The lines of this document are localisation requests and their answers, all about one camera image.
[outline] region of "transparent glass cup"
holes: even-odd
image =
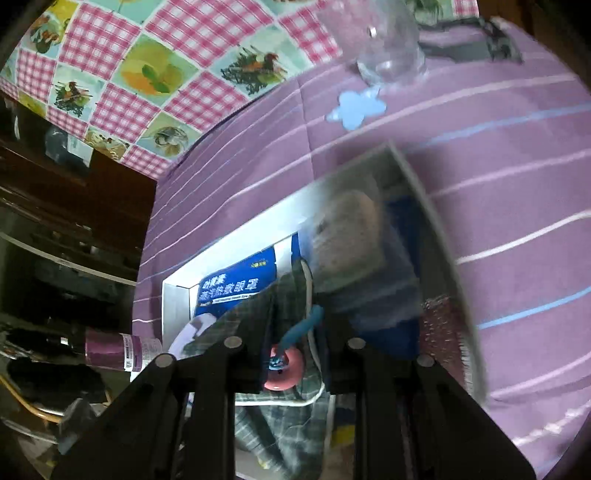
[[[425,73],[417,23],[402,0],[329,0],[318,16],[370,85],[407,85]]]

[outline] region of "light blue flower-shaped object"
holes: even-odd
[[[365,89],[363,92],[347,90],[339,95],[339,106],[326,115],[328,122],[343,122],[346,130],[359,128],[366,116],[374,116],[386,111],[386,104],[376,97],[379,86]]]

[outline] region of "pink round object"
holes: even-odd
[[[271,357],[275,356],[277,345],[271,348]],[[295,387],[304,376],[304,357],[294,346],[289,347],[284,354],[287,357],[287,365],[281,370],[269,370],[269,376],[265,383],[267,390],[280,392]]]

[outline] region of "pink gingham square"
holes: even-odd
[[[57,62],[21,48],[17,60],[17,86],[25,93],[47,103]]]
[[[158,180],[170,165],[168,160],[137,145],[132,145],[125,152],[121,163],[155,180]]]
[[[81,140],[84,138],[86,127],[88,127],[86,122],[78,120],[77,118],[74,118],[63,112],[62,110],[53,108],[51,105],[47,106],[46,119],[49,123],[57,125],[62,130],[65,130],[69,134],[72,134]]]
[[[18,100],[18,88],[13,83],[10,83],[8,80],[3,79],[0,77],[0,90],[2,90],[7,95],[11,96],[15,100]]]
[[[454,0],[453,10],[454,17],[477,17],[478,2],[477,0]]]
[[[142,97],[108,83],[90,123],[118,138],[135,142],[159,111]]]
[[[306,52],[312,63],[324,63],[341,55],[340,48],[312,8],[303,8],[279,20],[289,35]]]
[[[181,90],[164,110],[205,132],[246,101],[238,90],[204,72]]]
[[[255,0],[169,0],[148,32],[203,67],[273,19]]]
[[[71,20],[59,60],[110,80],[140,30],[113,12],[82,3]]]

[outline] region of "checkered tablecloth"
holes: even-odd
[[[317,18],[327,1],[57,0],[0,89],[99,150],[118,145],[114,160],[157,179],[224,117],[340,55]],[[437,2],[441,17],[478,14],[476,0]]]

